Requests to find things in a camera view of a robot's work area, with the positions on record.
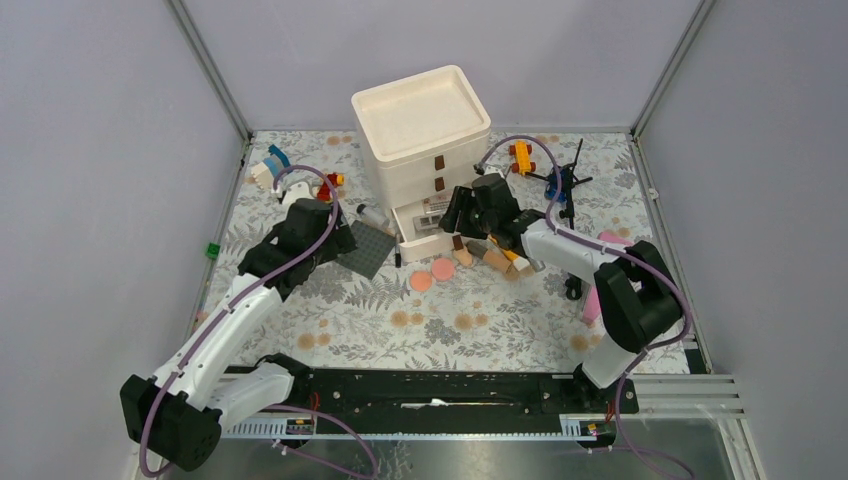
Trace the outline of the false eyelash box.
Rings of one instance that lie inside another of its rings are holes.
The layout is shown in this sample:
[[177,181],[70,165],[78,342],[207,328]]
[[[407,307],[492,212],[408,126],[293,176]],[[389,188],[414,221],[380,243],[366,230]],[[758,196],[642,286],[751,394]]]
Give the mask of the false eyelash box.
[[450,205],[450,195],[434,195],[422,201],[422,206],[425,212],[443,212]]

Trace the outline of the white drawer organizer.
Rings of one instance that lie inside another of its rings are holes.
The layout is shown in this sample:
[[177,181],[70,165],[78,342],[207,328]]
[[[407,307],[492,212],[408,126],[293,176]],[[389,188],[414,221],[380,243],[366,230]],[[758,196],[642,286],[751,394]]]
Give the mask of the white drawer organizer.
[[351,97],[367,179],[395,222],[404,262],[447,253],[452,237],[420,231],[425,203],[445,201],[475,178],[491,118],[463,70],[447,65],[356,92]]

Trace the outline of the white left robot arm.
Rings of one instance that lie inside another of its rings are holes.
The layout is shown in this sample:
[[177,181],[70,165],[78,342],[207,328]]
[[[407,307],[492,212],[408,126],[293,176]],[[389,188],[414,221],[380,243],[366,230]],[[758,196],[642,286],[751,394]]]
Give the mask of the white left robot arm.
[[283,221],[250,248],[209,320],[150,377],[130,376],[119,398],[139,467],[149,478],[153,452],[167,467],[193,471],[222,433],[272,404],[296,411],[309,401],[307,380],[282,366],[259,367],[221,387],[218,382],[247,337],[322,264],[354,251],[355,238],[337,204],[292,203]]

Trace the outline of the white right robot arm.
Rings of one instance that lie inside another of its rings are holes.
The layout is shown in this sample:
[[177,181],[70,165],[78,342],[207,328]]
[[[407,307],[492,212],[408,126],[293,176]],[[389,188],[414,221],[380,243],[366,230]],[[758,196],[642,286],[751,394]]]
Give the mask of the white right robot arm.
[[597,412],[613,398],[612,384],[634,368],[655,339],[689,320],[691,310],[659,250],[640,241],[618,247],[558,227],[549,214],[522,209],[499,174],[455,187],[440,221],[447,233],[491,238],[505,249],[551,265],[593,286],[605,336],[577,370],[575,402]]

